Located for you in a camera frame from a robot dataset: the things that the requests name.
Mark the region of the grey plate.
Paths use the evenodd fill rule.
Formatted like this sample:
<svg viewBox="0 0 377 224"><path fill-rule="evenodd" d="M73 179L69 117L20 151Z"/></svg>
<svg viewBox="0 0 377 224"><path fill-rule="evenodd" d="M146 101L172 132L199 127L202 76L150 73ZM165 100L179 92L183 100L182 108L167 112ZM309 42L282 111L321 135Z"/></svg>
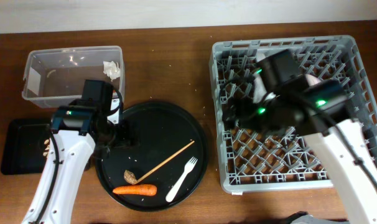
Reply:
<svg viewBox="0 0 377 224"><path fill-rule="evenodd" d="M254 93L253 93L253 103L259 103L267 93L263 80L260 76L259 69L253 73L254 76Z"/></svg>

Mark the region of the wooden chopstick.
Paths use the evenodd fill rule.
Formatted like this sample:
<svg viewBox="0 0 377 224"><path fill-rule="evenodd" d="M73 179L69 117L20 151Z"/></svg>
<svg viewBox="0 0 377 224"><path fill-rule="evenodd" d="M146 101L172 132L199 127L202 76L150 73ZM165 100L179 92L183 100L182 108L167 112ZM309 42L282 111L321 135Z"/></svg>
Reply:
<svg viewBox="0 0 377 224"><path fill-rule="evenodd" d="M193 145L195 143L195 141L191 141L189 142L186 146L184 146L183 148L179 149L177 152L175 152L173 155L171 155L170 157L168 157L166 160L162 161L160 164L158 164L157 166L155 166L153 169L151 169L149 172L147 172L146 174L144 174L141 178L139 178L135 184L138 184L140 183L141 181L143 181L145 178L147 178L148 176L150 176L152 173L154 173L156 170L158 170L159 168L161 168L162 166L164 166L165 164L167 164L169 161L171 161L173 158L175 158L176 156L178 156L180 153L182 153L183 151L185 151L188 147L190 147L191 145Z"/></svg>

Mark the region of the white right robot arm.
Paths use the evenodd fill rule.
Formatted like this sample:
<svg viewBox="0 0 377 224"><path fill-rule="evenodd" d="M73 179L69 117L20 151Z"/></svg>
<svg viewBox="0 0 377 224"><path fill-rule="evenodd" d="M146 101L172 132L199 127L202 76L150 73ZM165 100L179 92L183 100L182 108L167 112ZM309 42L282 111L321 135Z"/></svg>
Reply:
<svg viewBox="0 0 377 224"><path fill-rule="evenodd" d="M232 100L223 111L223 122L264 136L294 128L327 170L349 222L377 223L377 169L339 82L295 81L271 91L271 100Z"/></svg>

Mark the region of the orange carrot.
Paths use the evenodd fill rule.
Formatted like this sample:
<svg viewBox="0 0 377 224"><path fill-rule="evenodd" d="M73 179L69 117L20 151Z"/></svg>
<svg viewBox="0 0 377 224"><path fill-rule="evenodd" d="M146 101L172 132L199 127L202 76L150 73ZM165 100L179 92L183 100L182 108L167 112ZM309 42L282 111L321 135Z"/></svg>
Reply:
<svg viewBox="0 0 377 224"><path fill-rule="evenodd" d="M142 185L126 185L113 189L112 193L118 195L143 195L143 196L155 196L157 193L157 187L151 184Z"/></svg>

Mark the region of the walnut shell piece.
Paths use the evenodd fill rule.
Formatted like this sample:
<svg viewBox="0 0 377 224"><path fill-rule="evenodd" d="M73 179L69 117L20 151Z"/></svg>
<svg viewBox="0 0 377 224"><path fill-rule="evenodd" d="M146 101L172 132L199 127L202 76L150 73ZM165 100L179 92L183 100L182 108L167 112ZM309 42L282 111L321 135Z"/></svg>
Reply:
<svg viewBox="0 0 377 224"><path fill-rule="evenodd" d="M129 170L124 171L124 180L131 185L137 184L136 176Z"/></svg>

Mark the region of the white tissue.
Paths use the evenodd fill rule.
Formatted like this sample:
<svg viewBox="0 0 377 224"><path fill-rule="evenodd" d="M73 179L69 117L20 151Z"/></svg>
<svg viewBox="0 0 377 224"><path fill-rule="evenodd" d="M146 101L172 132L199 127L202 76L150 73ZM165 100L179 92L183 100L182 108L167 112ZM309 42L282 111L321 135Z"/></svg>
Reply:
<svg viewBox="0 0 377 224"><path fill-rule="evenodd" d="M121 76L121 70L119 68L118 63L115 62L103 62L103 73L110 78L113 82L117 78Z"/></svg>

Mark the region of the white plastic fork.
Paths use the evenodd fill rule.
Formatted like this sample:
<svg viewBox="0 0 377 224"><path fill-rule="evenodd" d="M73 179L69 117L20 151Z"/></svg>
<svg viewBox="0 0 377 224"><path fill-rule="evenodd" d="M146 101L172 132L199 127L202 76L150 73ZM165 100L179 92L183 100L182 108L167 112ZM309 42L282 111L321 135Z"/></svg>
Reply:
<svg viewBox="0 0 377 224"><path fill-rule="evenodd" d="M165 197L165 200L167 202L172 202L175 196L177 195L177 192L179 191L183 181L185 180L186 176L193 170L197 163L198 159L196 157L192 157L184 166L184 171L182 175L179 177L177 182L173 185L173 187L170 189L168 194Z"/></svg>

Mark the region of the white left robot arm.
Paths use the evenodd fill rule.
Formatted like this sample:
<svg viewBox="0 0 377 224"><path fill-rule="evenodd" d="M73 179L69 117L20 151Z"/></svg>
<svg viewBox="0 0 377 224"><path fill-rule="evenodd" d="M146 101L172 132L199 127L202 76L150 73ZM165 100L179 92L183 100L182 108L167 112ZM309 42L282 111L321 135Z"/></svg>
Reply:
<svg viewBox="0 0 377 224"><path fill-rule="evenodd" d="M61 106L50 125L50 150L23 223L70 223L81 177L96 147L112 146L120 106Z"/></svg>

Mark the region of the pink saucer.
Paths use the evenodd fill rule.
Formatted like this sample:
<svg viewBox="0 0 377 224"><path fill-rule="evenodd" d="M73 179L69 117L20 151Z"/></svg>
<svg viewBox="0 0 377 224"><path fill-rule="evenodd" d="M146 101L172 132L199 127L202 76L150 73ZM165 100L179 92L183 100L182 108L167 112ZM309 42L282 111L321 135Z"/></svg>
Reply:
<svg viewBox="0 0 377 224"><path fill-rule="evenodd" d="M309 86L317 85L321 82L321 80L319 78L317 78L313 75L310 75L310 74L306 74L305 79L306 79L307 83L309 84Z"/></svg>

